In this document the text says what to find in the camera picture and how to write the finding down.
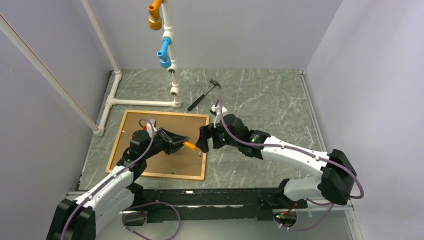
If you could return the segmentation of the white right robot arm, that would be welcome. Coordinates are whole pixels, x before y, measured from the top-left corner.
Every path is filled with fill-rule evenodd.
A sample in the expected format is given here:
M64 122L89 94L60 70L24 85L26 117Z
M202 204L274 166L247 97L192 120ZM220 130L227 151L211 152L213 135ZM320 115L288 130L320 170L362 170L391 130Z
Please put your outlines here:
M196 146L204 153L209 151L209 139L214 149L232 146L247 157L293 165L308 173L309 177L281 181L275 200L282 208L319 197L344 206L353 198L351 192L357 173L341 150L315 151L285 142L270 133L248 129L234 114L224 116L217 124L199 128Z

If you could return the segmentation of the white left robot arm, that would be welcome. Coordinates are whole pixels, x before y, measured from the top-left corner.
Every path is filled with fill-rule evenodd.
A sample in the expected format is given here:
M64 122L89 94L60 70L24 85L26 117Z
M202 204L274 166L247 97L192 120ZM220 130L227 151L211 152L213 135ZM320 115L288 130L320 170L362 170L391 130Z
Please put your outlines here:
M65 198L57 205L46 238L94 240L119 212L146 206L144 188L135 180L147 168L147 159L176 153L189 139L163 128L135 131L121 159L103 180L76 199Z

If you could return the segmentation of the yellow handled screwdriver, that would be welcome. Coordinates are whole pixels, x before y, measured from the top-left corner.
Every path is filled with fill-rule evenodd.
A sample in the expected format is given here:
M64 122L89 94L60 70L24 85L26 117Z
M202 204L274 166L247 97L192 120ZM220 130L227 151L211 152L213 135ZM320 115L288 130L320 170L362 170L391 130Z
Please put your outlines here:
M189 141L185 141L183 142L183 145L191 150L195 150L197 147L195 144L189 142Z

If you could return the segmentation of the orange picture frame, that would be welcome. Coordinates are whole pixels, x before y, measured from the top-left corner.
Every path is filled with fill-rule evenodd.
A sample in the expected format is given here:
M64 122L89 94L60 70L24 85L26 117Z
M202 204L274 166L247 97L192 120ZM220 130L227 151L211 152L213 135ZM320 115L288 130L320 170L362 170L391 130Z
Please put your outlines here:
M155 119L157 128L164 128L172 133L188 136L189 142L195 144L199 139L199 128L210 123L207 114L148 111L148 110L125 110L112 151L106 167L110 173L123 151L130 145L133 132L140 130L139 120ZM206 174L207 154L199 149L191 150L182 147L176 153L167 155L163 152L147 160L147 168L141 174L144 177L172 178L183 180L203 181Z

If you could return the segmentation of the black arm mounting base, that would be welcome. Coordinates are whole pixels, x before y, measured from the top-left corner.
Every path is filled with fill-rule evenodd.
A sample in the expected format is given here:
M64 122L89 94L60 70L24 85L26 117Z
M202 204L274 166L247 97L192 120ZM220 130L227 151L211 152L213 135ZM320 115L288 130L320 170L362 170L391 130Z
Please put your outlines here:
M148 223L162 223L180 218L189 220L256 219L271 221L281 210L294 212L305 209L305 200L291 201L277 188L198 188L198 189L138 189L129 210L146 213Z

